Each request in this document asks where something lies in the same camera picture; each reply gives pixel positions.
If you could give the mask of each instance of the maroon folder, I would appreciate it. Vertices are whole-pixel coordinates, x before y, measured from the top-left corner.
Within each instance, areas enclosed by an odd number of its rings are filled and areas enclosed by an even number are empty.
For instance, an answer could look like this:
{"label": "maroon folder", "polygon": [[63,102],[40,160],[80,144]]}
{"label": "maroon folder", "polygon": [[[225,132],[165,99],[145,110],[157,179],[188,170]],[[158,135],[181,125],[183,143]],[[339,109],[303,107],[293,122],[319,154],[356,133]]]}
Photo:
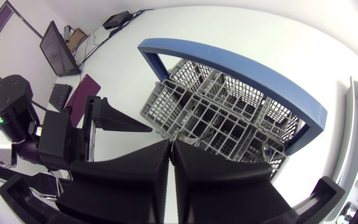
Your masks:
{"label": "maroon folder", "polygon": [[70,119],[73,127],[77,127],[82,116],[85,114],[88,96],[96,96],[100,89],[100,85],[86,74],[66,104],[66,107],[72,107]]}

